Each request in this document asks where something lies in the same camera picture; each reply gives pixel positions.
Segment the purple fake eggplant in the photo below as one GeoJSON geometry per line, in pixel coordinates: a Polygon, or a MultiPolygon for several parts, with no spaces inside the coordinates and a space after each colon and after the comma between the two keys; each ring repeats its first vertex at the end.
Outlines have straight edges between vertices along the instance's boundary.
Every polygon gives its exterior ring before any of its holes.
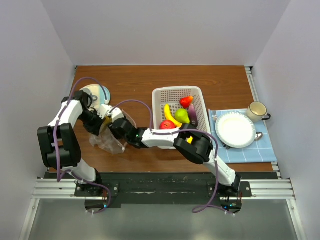
{"type": "Polygon", "coordinates": [[[189,116],[190,124],[197,128],[198,117],[197,117],[195,106],[192,103],[188,107],[188,116],[189,116]]]}

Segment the yellow fake lemon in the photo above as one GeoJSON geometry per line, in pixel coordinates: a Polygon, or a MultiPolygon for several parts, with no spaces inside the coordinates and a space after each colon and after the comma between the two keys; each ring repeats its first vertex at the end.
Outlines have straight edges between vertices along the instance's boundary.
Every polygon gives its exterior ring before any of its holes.
{"type": "Polygon", "coordinates": [[[189,144],[191,144],[191,143],[192,143],[192,141],[193,141],[193,137],[192,137],[192,136],[190,136],[186,141],[187,141],[189,144]]]}

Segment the green fake pear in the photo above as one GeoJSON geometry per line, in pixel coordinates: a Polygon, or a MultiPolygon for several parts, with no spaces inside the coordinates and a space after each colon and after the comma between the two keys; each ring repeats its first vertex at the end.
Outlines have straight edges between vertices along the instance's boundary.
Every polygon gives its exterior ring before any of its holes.
{"type": "Polygon", "coordinates": [[[179,108],[175,114],[174,114],[174,118],[182,123],[182,124],[189,124],[190,123],[190,119],[189,119],[189,115],[188,112],[185,108],[179,108]]]}

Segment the red fake apple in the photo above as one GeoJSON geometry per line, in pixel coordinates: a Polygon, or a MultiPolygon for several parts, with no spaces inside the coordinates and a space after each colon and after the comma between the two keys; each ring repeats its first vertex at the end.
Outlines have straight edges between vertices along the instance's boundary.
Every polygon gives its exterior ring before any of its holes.
{"type": "Polygon", "coordinates": [[[176,126],[171,120],[164,120],[159,125],[160,130],[171,130],[171,129],[175,129],[175,128],[176,128],[176,126]]]}

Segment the yellow fake banana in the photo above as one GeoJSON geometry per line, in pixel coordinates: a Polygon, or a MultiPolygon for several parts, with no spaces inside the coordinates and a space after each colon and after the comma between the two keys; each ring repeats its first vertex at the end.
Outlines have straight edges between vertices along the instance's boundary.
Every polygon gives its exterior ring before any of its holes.
{"type": "Polygon", "coordinates": [[[171,122],[173,122],[173,124],[177,127],[180,128],[182,126],[182,123],[178,122],[171,114],[171,109],[169,104],[165,104],[164,105],[164,116],[166,118],[166,120],[169,120],[171,122]]]}
{"type": "Polygon", "coordinates": [[[104,118],[104,122],[103,122],[103,124],[101,125],[101,127],[102,127],[103,129],[105,129],[105,128],[107,128],[109,125],[111,125],[112,123],[113,123],[112,117],[107,115],[107,116],[104,118]]]}

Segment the red orange fake peach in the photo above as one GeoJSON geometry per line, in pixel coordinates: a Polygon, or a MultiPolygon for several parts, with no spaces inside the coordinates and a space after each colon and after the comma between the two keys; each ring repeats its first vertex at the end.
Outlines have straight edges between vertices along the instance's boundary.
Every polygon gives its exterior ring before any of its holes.
{"type": "Polygon", "coordinates": [[[187,109],[192,104],[193,100],[194,100],[194,97],[192,95],[189,95],[181,98],[179,103],[184,109],[187,109]]]}

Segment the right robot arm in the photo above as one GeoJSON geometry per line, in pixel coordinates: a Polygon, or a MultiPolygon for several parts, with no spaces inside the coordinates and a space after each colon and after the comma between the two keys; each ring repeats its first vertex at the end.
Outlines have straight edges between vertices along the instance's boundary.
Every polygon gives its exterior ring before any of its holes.
{"type": "Polygon", "coordinates": [[[189,162],[207,167],[227,196],[233,197],[241,190],[241,176],[219,157],[218,141],[208,132],[188,123],[165,130],[136,128],[124,117],[115,120],[109,129],[117,139],[125,140],[137,149],[175,148],[189,162]]]}

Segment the clear zip top bag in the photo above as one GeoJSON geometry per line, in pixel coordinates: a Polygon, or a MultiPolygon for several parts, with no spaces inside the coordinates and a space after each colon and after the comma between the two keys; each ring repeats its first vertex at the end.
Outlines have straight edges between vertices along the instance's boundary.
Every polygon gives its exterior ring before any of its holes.
{"type": "MultiPolygon", "coordinates": [[[[126,112],[123,112],[124,117],[127,118],[135,127],[136,123],[129,117],[126,112]]],[[[122,154],[125,151],[127,143],[120,142],[116,139],[110,130],[110,125],[106,128],[100,128],[99,136],[91,134],[89,142],[92,146],[97,145],[102,150],[111,154],[122,154]]]]}

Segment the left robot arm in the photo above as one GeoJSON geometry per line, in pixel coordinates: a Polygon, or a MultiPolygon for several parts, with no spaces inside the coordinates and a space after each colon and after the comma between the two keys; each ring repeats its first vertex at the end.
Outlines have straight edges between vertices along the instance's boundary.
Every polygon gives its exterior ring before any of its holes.
{"type": "Polygon", "coordinates": [[[80,90],[65,97],[61,109],[48,126],[37,130],[43,164],[57,172],[57,181],[69,174],[75,178],[76,187],[92,196],[104,191],[99,172],[82,159],[82,152],[74,132],[77,120],[92,135],[98,136],[104,120],[96,110],[90,110],[92,97],[80,90]]]}

